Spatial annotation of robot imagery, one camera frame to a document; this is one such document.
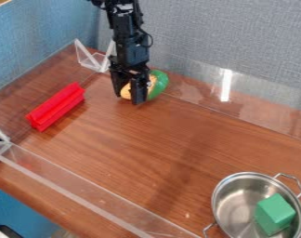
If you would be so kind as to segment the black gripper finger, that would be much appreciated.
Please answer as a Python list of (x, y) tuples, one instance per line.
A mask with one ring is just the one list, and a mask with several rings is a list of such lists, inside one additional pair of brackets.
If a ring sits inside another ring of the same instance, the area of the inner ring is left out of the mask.
[(131, 79), (131, 100), (133, 104), (138, 105), (147, 100), (149, 95), (149, 80), (145, 77)]
[(111, 80), (113, 80), (113, 86), (115, 95), (121, 96), (121, 90), (125, 85), (127, 85), (127, 77), (122, 72), (111, 71)]

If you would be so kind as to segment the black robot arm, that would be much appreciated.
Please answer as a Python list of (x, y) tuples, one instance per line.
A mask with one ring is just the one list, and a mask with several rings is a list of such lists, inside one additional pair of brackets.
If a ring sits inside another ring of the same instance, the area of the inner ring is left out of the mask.
[(138, 0), (89, 0), (105, 10), (110, 28), (114, 30), (115, 53), (109, 60), (114, 91), (121, 96), (125, 85), (131, 86), (134, 105), (147, 101), (151, 35), (142, 29), (143, 13)]

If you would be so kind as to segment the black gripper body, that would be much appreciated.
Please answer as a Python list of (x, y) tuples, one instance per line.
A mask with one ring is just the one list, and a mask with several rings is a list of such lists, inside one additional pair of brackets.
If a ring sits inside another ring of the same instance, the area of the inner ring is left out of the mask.
[(127, 77), (127, 82), (131, 78), (145, 77), (150, 82), (150, 68), (147, 63), (150, 56), (138, 56), (135, 59), (121, 60), (118, 56), (110, 57), (110, 72), (122, 72)]

